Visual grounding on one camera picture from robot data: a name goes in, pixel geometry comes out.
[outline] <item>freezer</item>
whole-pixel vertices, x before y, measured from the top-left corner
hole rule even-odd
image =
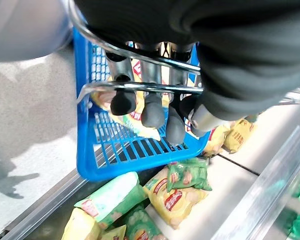
[[[144,185],[162,167],[138,173]],[[300,214],[293,195],[300,188],[300,125],[282,145],[260,176],[216,156],[210,160],[208,179],[213,191],[192,208],[173,230],[149,204],[146,211],[170,240],[286,239],[291,216]],[[73,205],[106,182],[87,182],[75,171],[22,219],[3,240],[58,240]]]

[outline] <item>floor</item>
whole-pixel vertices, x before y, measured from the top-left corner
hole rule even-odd
[[[76,167],[73,50],[0,63],[0,232]]]
[[[74,76],[70,47],[34,60],[0,63],[0,232],[76,167]],[[260,116],[256,132],[240,152],[221,155],[261,173],[299,123],[300,106],[272,107]],[[218,158],[215,166],[227,164],[223,158]],[[223,175],[213,166],[210,171]],[[235,178],[238,171],[233,168],[233,178],[229,179],[234,181],[234,188],[238,183]],[[248,189],[253,177],[250,173],[245,175]],[[229,191],[223,188],[222,181],[214,184],[220,185],[217,189],[223,195]],[[239,195],[227,194],[233,203],[240,200],[237,199]],[[207,215],[202,221],[209,225],[212,221],[209,216],[214,213],[209,213],[208,205],[205,211]],[[222,211],[217,215],[214,226],[225,218]],[[166,234],[176,237],[173,239],[184,239],[177,232]]]

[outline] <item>gray sleeve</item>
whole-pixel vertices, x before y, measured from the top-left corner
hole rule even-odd
[[[197,20],[191,33],[199,41],[205,86],[199,102],[214,116],[235,120],[300,86],[300,0],[261,0],[250,7],[237,0],[228,8],[222,2],[210,8],[200,2],[215,15]]]
[[[0,0],[0,62],[48,55],[69,43],[67,0]]]

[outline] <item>red label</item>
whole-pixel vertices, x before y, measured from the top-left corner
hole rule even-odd
[[[137,113],[135,111],[131,112],[130,116],[133,117],[133,119],[138,120],[138,121],[141,119],[141,113]]]
[[[181,197],[182,197],[182,192],[178,190],[174,190],[174,193],[172,193],[164,201],[165,208],[171,212],[172,208],[176,205],[176,203],[180,200]]]
[[[146,231],[143,230],[143,233],[141,234],[140,237],[138,237],[136,240],[148,240],[148,234],[146,233]]]
[[[161,188],[164,184],[166,184],[167,182],[168,182],[168,179],[167,179],[167,178],[161,180],[161,181],[155,186],[155,188],[154,188],[154,190],[153,190],[153,193],[154,193],[154,194],[158,194],[160,188]]]
[[[91,199],[88,199],[87,201],[84,201],[81,203],[81,208],[89,214],[91,217],[96,217],[99,215],[98,209],[96,206],[93,204]]]
[[[137,61],[136,64],[133,66],[133,72],[138,75],[138,77],[141,79],[141,65],[140,61]]]
[[[209,141],[211,141],[212,135],[214,134],[215,130],[216,130],[215,128],[211,130],[209,139],[208,139]]]

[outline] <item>yellow package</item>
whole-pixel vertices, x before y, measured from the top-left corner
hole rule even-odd
[[[111,231],[105,232],[100,240],[124,240],[126,229],[127,225],[123,225]]]
[[[100,234],[98,223],[85,211],[75,208],[67,222],[61,240],[96,240]]]
[[[246,119],[240,120],[226,136],[224,147],[231,154],[236,153],[245,141],[248,140],[255,128],[256,126],[254,123],[248,122]]]
[[[136,82],[141,82],[141,79],[137,74],[134,74],[134,80]],[[160,141],[160,135],[157,129],[152,127],[145,127],[141,122],[141,113],[145,107],[144,94],[142,91],[136,92],[136,108],[135,111],[122,115],[115,116],[111,114],[110,103],[112,98],[116,95],[116,91],[103,91],[94,92],[91,94],[91,98],[95,104],[97,104],[103,110],[109,112],[109,116],[116,122],[127,128],[131,129],[139,137],[151,138]]]
[[[179,224],[190,214],[193,205],[200,202],[208,194],[193,187],[172,189],[167,192],[168,168],[162,169],[143,187],[163,220],[177,229]]]
[[[223,151],[222,145],[230,131],[231,123],[220,125],[211,130],[208,142],[204,148],[204,156],[209,157],[221,153]]]

